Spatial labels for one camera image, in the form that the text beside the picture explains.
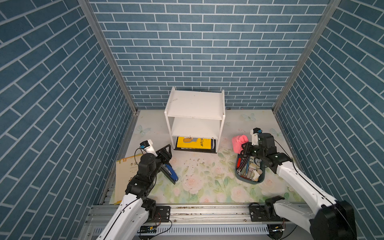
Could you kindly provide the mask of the pink and grey cloth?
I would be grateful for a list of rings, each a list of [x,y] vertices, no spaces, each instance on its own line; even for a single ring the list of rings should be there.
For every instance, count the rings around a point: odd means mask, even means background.
[[[246,135],[239,135],[232,138],[233,150],[236,154],[240,154],[243,150],[242,145],[248,143],[248,137]]]

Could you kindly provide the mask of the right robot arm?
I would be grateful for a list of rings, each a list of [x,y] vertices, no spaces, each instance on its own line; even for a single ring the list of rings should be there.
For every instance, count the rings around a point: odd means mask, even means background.
[[[284,179],[303,198],[311,209],[291,204],[281,196],[265,201],[268,216],[287,219],[311,234],[315,240],[355,240],[357,229],[355,213],[347,201],[339,201],[317,186],[295,165],[286,153],[279,153],[278,142],[269,133],[256,128],[252,141],[242,144],[240,155],[244,159],[253,157],[261,165]]]

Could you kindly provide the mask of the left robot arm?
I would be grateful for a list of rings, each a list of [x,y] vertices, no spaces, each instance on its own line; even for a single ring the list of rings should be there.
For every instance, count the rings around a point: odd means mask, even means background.
[[[141,234],[142,225],[161,216],[156,212],[156,201],[149,198],[158,173],[163,173],[172,184],[179,180],[170,164],[171,145],[155,151],[152,141],[148,140],[140,143],[139,149],[144,154],[137,163],[137,174],[128,183],[118,209],[98,236],[99,240],[132,240]]]

